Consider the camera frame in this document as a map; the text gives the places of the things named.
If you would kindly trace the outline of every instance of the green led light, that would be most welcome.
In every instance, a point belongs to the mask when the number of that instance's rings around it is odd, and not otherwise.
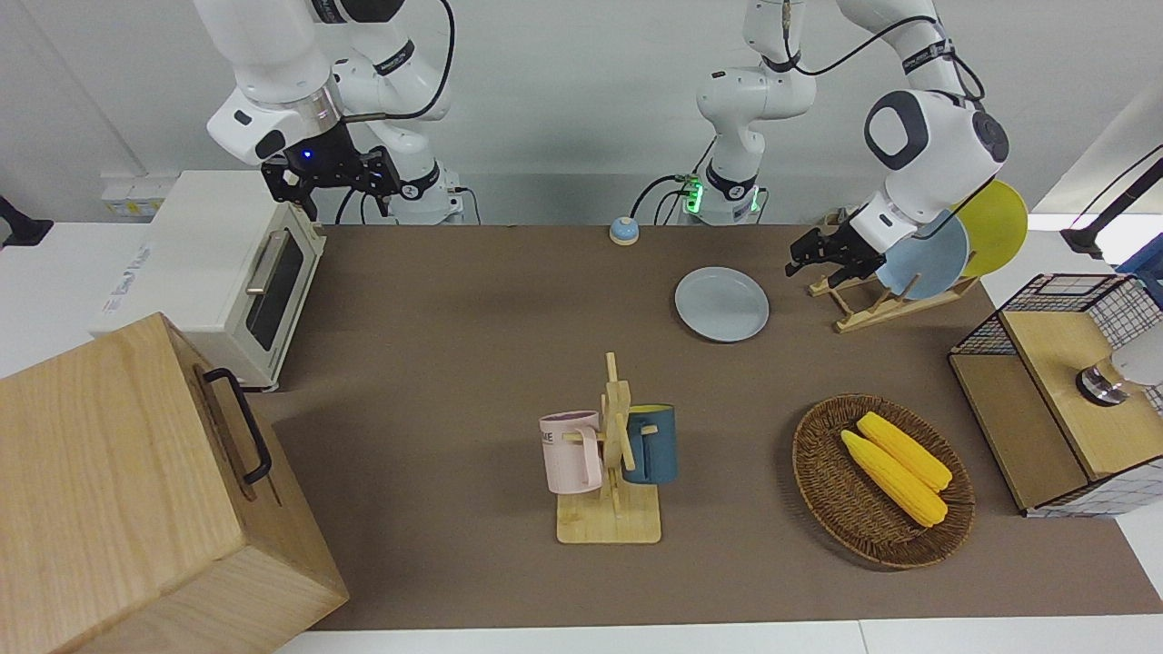
[[[702,183],[698,179],[691,182],[691,190],[686,192],[686,213],[698,214],[702,208]]]

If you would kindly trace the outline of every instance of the light blue plate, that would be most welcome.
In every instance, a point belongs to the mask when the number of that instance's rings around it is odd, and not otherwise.
[[[936,220],[916,234],[925,236],[933,233],[948,216],[949,212],[941,212]],[[921,278],[905,298],[923,300],[948,291],[961,277],[969,261],[969,234],[961,219],[954,216],[932,239],[905,239],[889,248],[884,256],[885,264],[876,271],[880,283],[899,296],[905,292],[913,277],[920,273]]]

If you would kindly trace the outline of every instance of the black stand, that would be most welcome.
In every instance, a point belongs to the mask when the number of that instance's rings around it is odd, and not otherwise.
[[[1094,222],[1091,222],[1083,229],[1063,229],[1059,234],[1066,240],[1066,244],[1070,246],[1071,250],[1090,255],[1093,258],[1103,258],[1103,249],[1094,243],[1098,233],[1105,229],[1107,225],[1111,225],[1111,221],[1119,218],[1130,205],[1135,204],[1135,200],[1141,198],[1161,177],[1163,177],[1163,159],[1155,162],[1155,165],[1147,169],[1147,172],[1142,173],[1134,184],[1115,198],[1111,202],[1111,206],[1098,214]]]
[[[52,229],[51,220],[36,220],[28,218],[16,207],[0,196],[0,219],[12,227],[12,235],[2,243],[3,246],[38,246],[44,235]]]

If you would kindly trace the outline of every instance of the white wall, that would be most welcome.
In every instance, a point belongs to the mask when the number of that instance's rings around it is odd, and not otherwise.
[[[1111,122],[1094,144],[1039,202],[1039,213],[1078,213],[1122,171],[1163,143],[1163,66],[1156,65],[1148,86]],[[1098,213],[1163,155],[1148,158],[1094,204]],[[1163,213],[1163,184],[1144,193],[1128,209]]]
[[[456,105],[433,136],[441,158],[478,187],[494,222],[602,222],[625,213],[640,180],[688,170],[709,140],[693,101],[702,76],[756,59],[740,37],[742,0],[452,1]],[[830,0],[808,1],[808,66],[866,37]],[[24,92],[17,100],[6,93],[0,109],[0,148],[20,155],[5,157],[0,189],[15,189],[9,193],[34,212],[100,218],[98,176],[128,165],[117,133],[150,172],[236,166],[204,128],[231,74],[188,1],[0,0],[6,14],[21,5],[70,74],[38,70],[31,52],[6,51],[6,88]],[[1032,205],[1157,73],[1163,55],[1157,0],[939,5],[1013,141],[1003,178]],[[401,20],[440,62],[438,2],[412,0]],[[342,36],[322,31],[340,55]],[[761,179],[776,193],[768,219],[811,219],[879,184],[863,120],[901,83],[896,57],[878,44],[820,80],[808,115],[763,127],[769,151]],[[70,84],[95,108],[78,116],[55,102],[58,87]],[[630,189],[592,177],[627,175],[638,176]],[[590,199],[562,206],[563,193]]]

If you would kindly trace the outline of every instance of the brown table mat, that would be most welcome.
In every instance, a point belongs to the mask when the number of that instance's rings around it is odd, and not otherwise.
[[[982,291],[837,335],[837,310],[784,277],[802,227],[329,229],[283,374],[254,397],[351,591],[326,630],[735,623],[1163,610],[1113,521],[1023,519],[946,353]],[[715,344],[675,313],[704,265],[771,300],[755,339]],[[598,408],[602,354],[635,401],[677,406],[680,477],[656,546],[562,546],[537,418]],[[837,393],[904,404],[957,449],[977,491],[964,547],[875,571],[812,521],[797,421]]]

